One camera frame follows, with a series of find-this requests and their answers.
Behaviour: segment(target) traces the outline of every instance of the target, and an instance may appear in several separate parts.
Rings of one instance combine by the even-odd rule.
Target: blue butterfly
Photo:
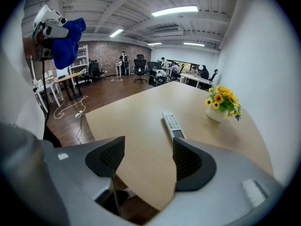
[[[235,118],[236,118],[236,120],[238,120],[238,121],[239,121],[239,119],[241,119],[240,115],[236,115]]]

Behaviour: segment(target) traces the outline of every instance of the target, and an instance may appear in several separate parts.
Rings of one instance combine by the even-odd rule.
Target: black cable
[[[76,133],[76,136],[75,136],[75,137],[76,137],[76,139],[79,141],[79,143],[81,143],[79,139],[80,139],[80,137],[81,137],[81,133],[82,133],[82,131],[83,131],[83,130],[82,130],[82,128],[81,128],[82,117],[83,117],[83,115],[81,115],[81,116],[80,116],[80,129],[79,129],[79,131]]]
[[[42,67],[43,67],[43,84],[44,84],[44,91],[45,91],[45,97],[46,97],[46,105],[47,105],[47,116],[46,116],[46,119],[45,119],[45,124],[47,123],[48,121],[48,118],[49,118],[49,113],[50,113],[50,110],[49,110],[49,103],[48,103],[48,98],[47,98],[47,93],[46,93],[46,82],[45,82],[45,61],[42,61]]]

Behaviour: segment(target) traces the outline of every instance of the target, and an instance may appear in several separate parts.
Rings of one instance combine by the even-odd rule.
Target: artificial flower bouquet
[[[233,95],[233,91],[223,87],[216,86],[209,89],[211,94],[206,100],[206,105],[212,106],[215,110],[220,110],[222,113],[228,112],[228,117],[233,117],[239,121],[240,117],[240,103],[238,98]]]

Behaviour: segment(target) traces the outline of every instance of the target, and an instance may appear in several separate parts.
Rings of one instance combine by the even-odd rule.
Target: remote control screen
[[[173,130],[174,137],[184,138],[181,130]]]

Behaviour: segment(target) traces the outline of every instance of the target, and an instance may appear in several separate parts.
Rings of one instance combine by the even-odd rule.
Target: wooden floor
[[[140,81],[133,83],[134,78],[135,75],[123,78],[123,81],[111,81],[111,78],[107,78],[105,81],[102,80],[95,82],[93,85],[81,86],[83,95],[88,96],[88,98],[84,99],[82,102],[83,105],[86,106],[86,108],[82,117],[82,133],[79,138],[81,143],[94,141],[86,117],[84,116],[85,113],[110,104],[114,101],[153,88],[153,86],[150,86],[147,82],[143,82],[143,84],[141,84]],[[63,91],[63,96],[67,100],[65,101],[63,106],[61,106],[55,113],[56,117],[60,117],[58,115],[60,111],[80,101],[80,99],[69,101],[65,91]],[[57,136],[62,146],[79,145],[80,142],[76,139],[76,134],[80,129],[81,119],[75,119],[74,116],[78,111],[83,110],[84,107],[80,103],[78,103],[77,105],[66,109],[64,111],[65,114],[61,119],[55,120],[53,114],[58,106],[55,102],[50,103],[49,106],[50,115],[47,126]],[[123,190],[126,187],[127,186],[117,177],[115,180],[116,190]],[[138,225],[145,224],[158,213],[155,208],[151,207],[137,196],[128,199],[124,203],[124,205],[122,205],[120,210],[122,218]]]

